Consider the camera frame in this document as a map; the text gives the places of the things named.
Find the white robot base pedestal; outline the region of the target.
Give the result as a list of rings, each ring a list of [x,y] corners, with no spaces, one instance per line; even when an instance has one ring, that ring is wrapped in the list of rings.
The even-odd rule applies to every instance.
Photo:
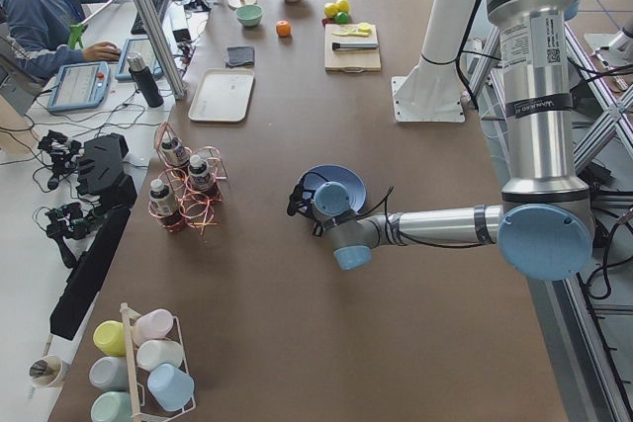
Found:
[[[392,78],[399,123],[461,123],[463,84],[457,67],[481,0],[433,0],[417,66]]]

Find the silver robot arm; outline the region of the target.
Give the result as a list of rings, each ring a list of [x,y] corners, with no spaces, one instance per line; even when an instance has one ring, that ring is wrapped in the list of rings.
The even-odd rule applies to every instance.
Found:
[[[393,86],[401,121],[446,122],[458,108],[450,77],[480,5],[500,35],[509,179],[498,206],[360,213],[347,186],[329,174],[301,180],[288,214],[312,219],[339,266],[368,263],[381,245],[468,248],[496,245],[534,279],[560,281],[590,260],[593,217],[588,185],[574,166],[565,23],[579,0],[434,0],[419,64]]]

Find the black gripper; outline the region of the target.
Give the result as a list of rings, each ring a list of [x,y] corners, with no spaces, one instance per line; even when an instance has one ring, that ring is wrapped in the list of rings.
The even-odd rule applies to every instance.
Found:
[[[305,218],[315,217],[312,202],[316,189],[314,187],[309,188],[306,186],[308,175],[309,172],[299,179],[288,198],[288,205],[286,209],[288,216],[294,216],[298,213]]]

